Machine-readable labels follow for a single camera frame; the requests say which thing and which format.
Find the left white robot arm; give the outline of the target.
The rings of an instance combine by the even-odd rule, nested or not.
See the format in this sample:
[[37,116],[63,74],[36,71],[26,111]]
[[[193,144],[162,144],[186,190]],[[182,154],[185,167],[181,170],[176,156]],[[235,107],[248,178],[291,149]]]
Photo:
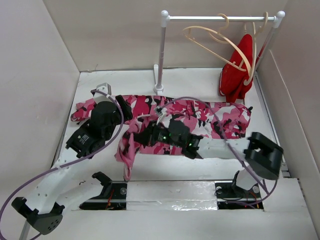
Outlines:
[[16,197],[11,205],[41,235],[48,235],[61,223],[64,211],[94,198],[107,198],[113,181],[101,171],[90,180],[64,192],[74,175],[83,170],[94,155],[107,148],[119,135],[117,126],[133,118],[122,95],[99,102],[91,117],[67,140],[65,150],[52,168],[38,177],[41,182],[29,195]]

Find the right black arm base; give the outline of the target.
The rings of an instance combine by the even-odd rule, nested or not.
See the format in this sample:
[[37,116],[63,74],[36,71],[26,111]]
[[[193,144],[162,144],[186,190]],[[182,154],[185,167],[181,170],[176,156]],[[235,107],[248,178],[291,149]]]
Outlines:
[[236,186],[237,171],[232,180],[216,181],[215,192],[218,210],[263,210],[259,185],[256,183],[249,190]]

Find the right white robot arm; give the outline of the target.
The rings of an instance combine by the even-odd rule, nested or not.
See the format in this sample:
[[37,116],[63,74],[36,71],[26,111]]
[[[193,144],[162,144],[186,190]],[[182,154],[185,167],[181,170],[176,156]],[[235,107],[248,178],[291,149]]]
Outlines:
[[252,132],[248,138],[213,139],[191,133],[179,120],[170,121],[168,126],[151,121],[144,130],[134,133],[133,139],[144,147],[156,143],[178,147],[189,159],[237,159],[243,166],[231,184],[237,197],[243,197],[263,180],[278,180],[284,153],[282,147],[260,132]]

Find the pink camouflage trousers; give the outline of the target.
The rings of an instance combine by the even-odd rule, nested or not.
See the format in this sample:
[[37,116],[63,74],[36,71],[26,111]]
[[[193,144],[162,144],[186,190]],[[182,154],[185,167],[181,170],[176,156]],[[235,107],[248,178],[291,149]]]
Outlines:
[[195,135],[211,139],[240,139],[246,136],[251,120],[251,110],[240,103],[207,102],[180,99],[171,103],[172,98],[157,95],[124,95],[123,99],[131,107],[133,119],[126,120],[128,129],[119,140],[115,159],[124,163],[123,177],[131,179],[131,170],[138,153],[148,155],[180,156],[181,148],[157,142],[154,146],[143,146],[134,142],[133,134],[143,131],[151,121],[156,121],[156,107],[165,106],[166,116],[162,120],[165,127],[171,119],[184,123]]

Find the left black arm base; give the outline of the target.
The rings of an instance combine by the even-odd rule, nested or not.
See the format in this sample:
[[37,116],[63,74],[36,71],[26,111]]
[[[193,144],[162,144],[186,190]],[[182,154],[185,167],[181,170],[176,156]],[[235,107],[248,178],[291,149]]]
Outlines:
[[102,190],[99,195],[80,204],[81,210],[121,211],[127,209],[128,183],[126,181],[113,181],[102,172],[94,173],[92,178],[100,182]]

